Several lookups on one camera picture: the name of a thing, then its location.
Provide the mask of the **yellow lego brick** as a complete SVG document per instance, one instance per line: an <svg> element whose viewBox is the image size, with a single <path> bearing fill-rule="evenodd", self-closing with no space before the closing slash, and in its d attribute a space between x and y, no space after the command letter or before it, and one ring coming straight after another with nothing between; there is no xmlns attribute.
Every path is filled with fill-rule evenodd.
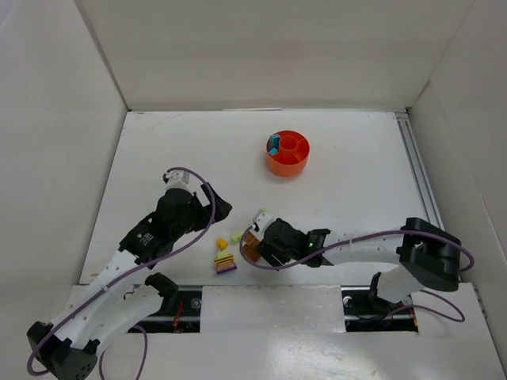
<svg viewBox="0 0 507 380"><path fill-rule="evenodd" d="M219 250L225 250L228 247L228 241L219 237L216 239L216 246Z"/></svg>

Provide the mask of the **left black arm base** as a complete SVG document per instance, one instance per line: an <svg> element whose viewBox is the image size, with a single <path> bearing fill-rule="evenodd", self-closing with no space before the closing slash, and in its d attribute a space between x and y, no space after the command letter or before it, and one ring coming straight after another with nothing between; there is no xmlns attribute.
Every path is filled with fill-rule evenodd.
<svg viewBox="0 0 507 380"><path fill-rule="evenodd" d="M136 324L147 333L182 334L200 331L201 287L182 287L174 301L162 301L161 308Z"/></svg>

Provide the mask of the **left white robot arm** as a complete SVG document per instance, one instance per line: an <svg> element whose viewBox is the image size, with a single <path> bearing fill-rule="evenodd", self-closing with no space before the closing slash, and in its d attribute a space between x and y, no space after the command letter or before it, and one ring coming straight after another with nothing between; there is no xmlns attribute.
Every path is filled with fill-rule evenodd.
<svg viewBox="0 0 507 380"><path fill-rule="evenodd" d="M90 283L83 299L51 321L35 322L27 332L32 350L27 371L43 366L41 374L57 379L84 379L100 363L112 342L159 310L170 310L177 301L178 285L154 267L191 247L179 249L178 240L190 233L197 243L209 228L223 221L232 206L208 182L201 189L208 205L200 202L185 180L166 182L156 208L142 218L120 241L118 250Z"/></svg>

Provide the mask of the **light green small lego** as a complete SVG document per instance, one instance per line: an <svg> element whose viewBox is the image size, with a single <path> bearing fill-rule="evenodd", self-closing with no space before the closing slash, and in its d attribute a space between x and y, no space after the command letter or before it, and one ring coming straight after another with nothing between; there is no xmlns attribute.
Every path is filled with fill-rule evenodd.
<svg viewBox="0 0 507 380"><path fill-rule="evenodd" d="M231 235L231 241L234 244L238 244L242 239L243 232L242 231L236 231Z"/></svg>

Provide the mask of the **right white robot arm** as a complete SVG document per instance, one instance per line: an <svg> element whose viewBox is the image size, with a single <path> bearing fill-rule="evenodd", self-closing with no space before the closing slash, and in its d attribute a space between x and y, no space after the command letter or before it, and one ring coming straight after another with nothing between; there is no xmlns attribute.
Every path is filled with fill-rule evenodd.
<svg viewBox="0 0 507 380"><path fill-rule="evenodd" d="M425 289L450 293L459 288L460 240L421 218L408 218L397 230L355 236L329 229L303 232L262 212L253 219L253 234L260 240L257 252L273 268L392 265L376 273L370 285L372 296L386 302Z"/></svg>

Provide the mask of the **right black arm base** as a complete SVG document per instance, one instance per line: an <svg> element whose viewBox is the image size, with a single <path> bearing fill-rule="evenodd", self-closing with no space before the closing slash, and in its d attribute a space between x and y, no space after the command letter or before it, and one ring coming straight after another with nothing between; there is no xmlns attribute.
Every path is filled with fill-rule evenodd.
<svg viewBox="0 0 507 380"><path fill-rule="evenodd" d="M343 287L342 305L347 333L418 332L417 318L410 296L388 302L370 295L367 287Z"/></svg>

